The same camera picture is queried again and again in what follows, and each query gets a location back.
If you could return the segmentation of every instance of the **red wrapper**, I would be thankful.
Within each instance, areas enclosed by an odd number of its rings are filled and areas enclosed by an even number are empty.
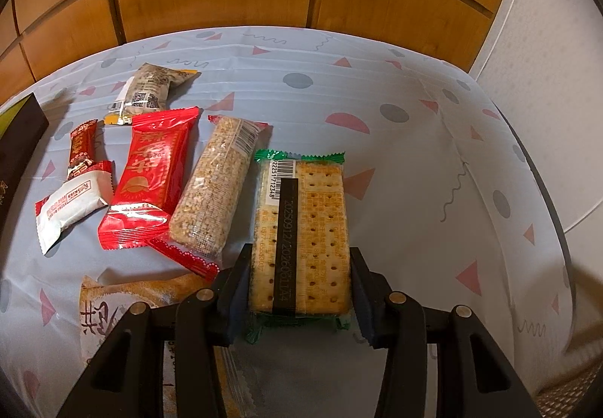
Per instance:
[[[168,233],[149,239],[147,244],[155,251],[167,256],[210,282],[216,278],[216,275],[220,271],[217,263],[206,260],[199,253],[194,253],[186,246],[176,243],[170,238]]]
[[[199,108],[137,115],[123,174],[98,226],[105,250],[146,246],[168,230],[182,190],[188,134]]]
[[[69,166],[67,181],[81,175],[94,162],[94,134],[98,120],[84,122],[71,131],[71,150],[69,151]]]

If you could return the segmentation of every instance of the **red snack package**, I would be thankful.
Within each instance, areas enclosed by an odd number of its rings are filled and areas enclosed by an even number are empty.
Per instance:
[[[188,134],[198,107],[137,115],[124,172],[98,226],[105,250],[146,246],[168,229],[182,190]]]
[[[84,122],[71,131],[71,150],[69,151],[69,166],[67,181],[82,174],[94,163],[94,134],[98,120]]]

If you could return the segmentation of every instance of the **barcode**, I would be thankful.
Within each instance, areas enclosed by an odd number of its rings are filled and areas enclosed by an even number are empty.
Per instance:
[[[236,138],[234,138],[233,147],[242,154],[251,156],[251,153],[253,153],[253,148],[256,145],[258,133],[259,129],[256,126],[250,124],[249,122],[243,121],[240,124],[240,129],[236,135]]]
[[[280,200],[280,180],[281,178],[295,178],[295,160],[271,160],[270,178],[268,183],[268,192],[266,193],[266,204],[279,205]]]

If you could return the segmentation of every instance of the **white cloth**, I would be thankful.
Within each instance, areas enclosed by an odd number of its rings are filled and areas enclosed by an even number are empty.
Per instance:
[[[450,64],[358,37],[203,29],[101,52],[28,90],[50,127],[2,237],[0,365],[34,413],[54,416],[83,369],[84,275],[116,283],[182,272],[150,248],[102,251],[96,228],[104,210],[75,225],[46,256],[35,239],[34,203],[64,182],[69,132],[102,119],[144,62],[202,71],[171,92],[172,109],[199,106],[268,122],[269,145],[278,150],[345,150],[350,244],[369,268],[424,306],[472,307],[531,392],[551,377],[572,322],[562,251],[525,158],[477,83]],[[204,113],[188,171],[212,129]],[[116,180],[130,138],[129,127],[99,128],[97,160],[115,161]],[[251,239],[255,174],[252,168],[234,217],[230,260]],[[261,416],[374,413],[385,352],[370,349],[357,329],[271,329],[256,346],[236,347],[262,389]],[[430,396],[434,386],[430,375]],[[432,401],[428,409],[429,416]]]

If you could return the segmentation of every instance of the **white snack package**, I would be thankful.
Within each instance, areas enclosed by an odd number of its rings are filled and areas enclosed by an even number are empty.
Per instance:
[[[111,169],[111,161],[100,161],[36,202],[35,225],[42,254],[57,242],[61,231],[109,205],[113,197]]]

